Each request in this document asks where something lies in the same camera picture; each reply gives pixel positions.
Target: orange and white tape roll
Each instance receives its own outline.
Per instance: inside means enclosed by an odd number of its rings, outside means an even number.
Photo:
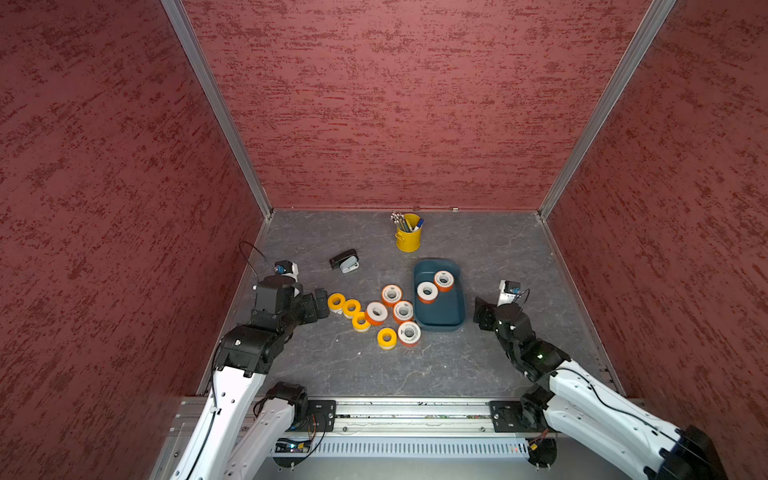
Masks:
[[[360,305],[360,302],[358,302],[353,298],[344,302],[344,308],[342,308],[342,311],[344,312],[344,316],[350,320],[355,315],[355,313],[358,313],[361,310],[362,310],[362,305]]]
[[[408,300],[400,300],[392,307],[392,314],[397,323],[407,322],[413,318],[413,303]]]
[[[437,292],[437,286],[432,282],[421,282],[416,288],[416,293],[422,303],[434,303],[437,300]]]
[[[382,350],[391,350],[395,348],[397,343],[397,333],[393,329],[381,329],[376,339],[379,341],[379,346],[382,347]]]
[[[334,293],[328,297],[328,308],[334,313],[341,313],[341,309],[344,308],[344,302],[346,302],[344,295]]]
[[[402,300],[402,289],[397,285],[387,285],[382,289],[382,301],[384,305],[395,306]]]
[[[435,273],[435,285],[441,292],[450,292],[453,288],[453,274],[447,270]]]
[[[379,326],[386,320],[387,311],[383,303],[371,302],[366,307],[366,320],[371,325]]]
[[[355,313],[354,318],[352,318],[352,327],[360,333],[371,329],[371,324],[366,320],[365,312]]]
[[[414,322],[401,323],[397,328],[397,338],[400,339],[400,343],[409,348],[416,346],[422,338],[422,329]]]

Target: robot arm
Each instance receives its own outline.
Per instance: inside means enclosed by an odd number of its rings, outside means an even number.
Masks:
[[[536,337],[518,304],[519,283],[502,281],[497,306],[475,299],[475,322],[493,331],[512,365],[535,382],[519,421],[563,432],[633,480],[727,478],[706,434],[651,415],[592,377],[566,352]]]
[[[259,282],[250,321],[221,340],[208,400],[171,480],[250,480],[276,440],[306,420],[306,390],[279,382],[233,451],[253,397],[295,328],[329,315],[326,291],[303,294],[294,263],[278,262],[275,271]]]

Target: marble-patterned surface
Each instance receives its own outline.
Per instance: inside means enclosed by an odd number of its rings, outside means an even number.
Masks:
[[[305,290],[323,287],[366,305],[379,299],[386,284],[396,283],[413,300],[414,264],[441,257],[462,268],[467,320],[452,333],[422,333],[413,349],[398,345],[385,351],[376,343],[379,327],[358,333],[347,318],[331,313],[296,329],[264,389],[283,380],[300,383],[315,396],[519,396],[531,383],[512,367],[495,336],[472,322],[475,296],[495,302],[501,278],[531,288],[525,310],[541,338],[597,373],[592,343],[533,215],[422,215],[422,247],[403,253],[395,246],[389,212],[276,213],[263,252],[272,261],[297,263]],[[328,259],[349,248],[357,249],[360,268],[347,274],[331,270]],[[266,262],[254,266],[268,273]],[[249,290],[241,299],[239,322],[247,320],[253,295]],[[394,325],[390,311],[385,326]]]

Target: yellow tape roll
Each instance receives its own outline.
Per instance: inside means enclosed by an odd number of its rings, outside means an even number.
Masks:
[[[334,313],[341,313],[346,298],[341,293],[334,293],[328,297],[328,308]]]
[[[360,333],[367,332],[371,328],[371,324],[366,320],[365,312],[355,313],[352,318],[352,327]]]
[[[352,319],[355,313],[358,313],[361,309],[362,306],[360,305],[360,302],[352,298],[344,302],[344,308],[342,308],[342,311],[344,312],[344,316],[346,318]]]
[[[390,328],[381,329],[376,338],[378,339],[379,346],[382,347],[382,350],[391,350],[395,348],[395,344],[397,343],[397,333]]]

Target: black cable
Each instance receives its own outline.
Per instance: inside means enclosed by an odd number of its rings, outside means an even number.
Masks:
[[[261,281],[261,279],[259,278],[259,274],[256,273],[256,269],[253,268],[253,265],[250,264],[250,260],[248,260],[248,257],[246,257],[246,254],[243,253],[243,247],[241,245],[238,245],[237,249],[240,251],[240,255],[243,256],[243,260],[245,260],[245,263],[247,263],[248,266],[250,267],[250,271],[253,272],[253,275],[256,275],[256,283],[259,283]]]
[[[272,260],[268,259],[268,258],[266,257],[266,255],[264,255],[264,252],[262,252],[261,250],[259,250],[259,249],[256,247],[256,245],[253,245],[251,242],[246,242],[245,240],[241,240],[241,241],[240,241],[240,244],[239,244],[238,246],[241,246],[241,245],[243,245],[243,243],[245,243],[247,246],[249,246],[249,247],[251,248],[251,250],[255,250],[255,251],[256,251],[256,252],[257,252],[259,255],[261,255],[261,258],[263,258],[263,259],[264,259],[264,261],[266,262],[266,264],[267,264],[267,266],[270,268],[270,270],[272,270],[272,269],[275,267],[275,264],[274,264],[274,263],[272,263]]]
[[[264,403],[266,402],[266,397],[262,398],[258,402],[253,404],[253,416],[257,417],[261,415],[261,409],[264,408]],[[256,407],[259,407],[259,412],[256,413]]]
[[[297,427],[292,426],[290,430],[297,430],[301,428],[305,423],[308,423],[309,419],[310,419],[310,415],[304,417],[304,420],[301,422],[301,424],[299,424]],[[315,415],[312,415],[312,420],[313,421],[315,420]],[[280,437],[277,439],[277,443],[288,443],[288,444],[294,444],[296,446],[301,444],[312,445],[312,442],[314,442],[315,440],[315,435],[317,435],[317,422],[315,422],[315,431],[311,432],[309,429],[307,429],[306,434],[307,434],[306,440],[296,440],[296,439],[289,439],[287,437]]]
[[[317,442],[317,445],[315,445],[315,448],[312,449],[310,453],[306,454],[306,457],[300,458],[297,462],[293,463],[294,467],[300,464],[301,462],[303,462],[304,460],[307,460],[310,457],[310,455],[312,455],[315,452],[315,450],[317,450],[318,447],[320,447],[320,444],[323,443],[323,439],[326,437],[326,429],[328,428],[328,418],[326,418],[325,415],[321,415],[321,416],[323,417],[323,435],[320,437],[320,440]]]
[[[704,463],[705,463],[705,464],[706,464],[708,467],[710,467],[710,468],[712,467],[712,465],[710,465],[710,463],[709,463],[707,460],[704,460],[703,458],[701,458],[699,455],[697,455],[697,454],[696,454],[696,452],[693,452],[692,450],[690,450],[688,447],[686,447],[686,446],[685,446],[685,445],[683,445],[682,443],[678,442],[677,440],[673,439],[672,437],[670,437],[670,436],[669,436],[669,435],[667,435],[666,433],[662,432],[662,431],[661,431],[661,430],[660,430],[658,427],[656,427],[655,425],[651,425],[651,424],[650,424],[649,422],[647,422],[645,419],[643,419],[643,418],[641,418],[641,417],[639,417],[639,416],[635,415],[634,413],[631,413],[631,412],[627,412],[627,411],[625,411],[625,410],[621,410],[621,409],[617,409],[616,407],[610,406],[610,405],[608,405],[606,402],[603,402],[603,399],[601,399],[601,398],[600,398],[600,396],[598,395],[598,390],[597,390],[597,389],[596,389],[596,388],[595,388],[595,387],[592,385],[592,382],[590,382],[590,381],[589,381],[589,380],[588,380],[586,377],[584,377],[582,374],[580,374],[580,373],[579,373],[579,372],[577,372],[576,370],[573,370],[573,369],[569,369],[569,368],[567,368],[567,367],[561,367],[561,368],[557,368],[557,369],[554,369],[554,370],[552,370],[552,371],[550,371],[550,372],[547,372],[545,375],[551,375],[552,373],[554,373],[554,372],[557,372],[558,370],[566,370],[566,371],[568,371],[568,372],[572,372],[572,373],[575,373],[576,375],[580,376],[580,377],[581,377],[581,378],[582,378],[582,379],[583,379],[583,380],[584,380],[584,381],[587,383],[587,385],[589,385],[589,388],[590,388],[590,390],[592,390],[592,392],[594,393],[594,396],[595,396],[595,397],[598,399],[598,401],[599,401],[600,403],[602,403],[602,404],[603,404],[603,406],[606,406],[606,407],[608,407],[609,409],[611,409],[611,410],[614,410],[615,412],[624,413],[625,415],[629,415],[630,417],[633,417],[633,418],[635,418],[635,419],[637,419],[637,420],[640,420],[640,421],[641,421],[642,423],[644,423],[645,425],[647,425],[647,426],[651,427],[651,428],[652,428],[652,429],[653,429],[655,432],[657,432],[657,433],[660,433],[661,435],[663,435],[663,436],[667,437],[667,438],[668,438],[669,440],[671,440],[671,441],[672,441],[672,442],[673,442],[675,445],[679,445],[679,446],[680,446],[680,447],[682,447],[683,449],[687,450],[687,451],[688,451],[688,452],[689,452],[691,455],[693,455],[694,457],[696,457],[696,458],[698,458],[699,460],[701,460],[702,462],[704,462]]]
[[[294,430],[303,429],[304,425],[306,425],[309,420],[310,420],[310,415],[307,415],[306,417],[304,417],[304,420],[302,420],[302,422],[299,425],[291,425],[289,430],[292,432]]]
[[[525,302],[528,301],[528,297],[531,296],[531,289],[527,288],[523,293],[525,294],[525,300],[523,300],[523,303],[520,304],[520,308],[522,308],[525,305]]]
[[[197,467],[197,461],[200,460],[200,455],[203,454],[203,449],[205,449],[205,444],[208,442],[208,436],[210,435],[210,431],[214,428],[214,420],[216,420],[216,415],[218,415],[219,412],[219,402],[216,398],[216,386],[214,384],[214,363],[216,361],[216,355],[219,353],[219,349],[221,348],[221,341],[219,341],[219,344],[216,346],[216,349],[214,350],[214,356],[210,359],[210,392],[214,396],[214,412],[213,415],[210,417],[210,425],[208,425],[208,431],[205,434],[205,438],[203,439],[203,445],[200,446],[200,450],[197,451],[197,457],[194,459],[194,463],[192,464],[192,468],[190,469],[190,472],[187,474],[187,480],[190,480],[190,477],[192,476],[192,472],[194,472],[194,468]]]

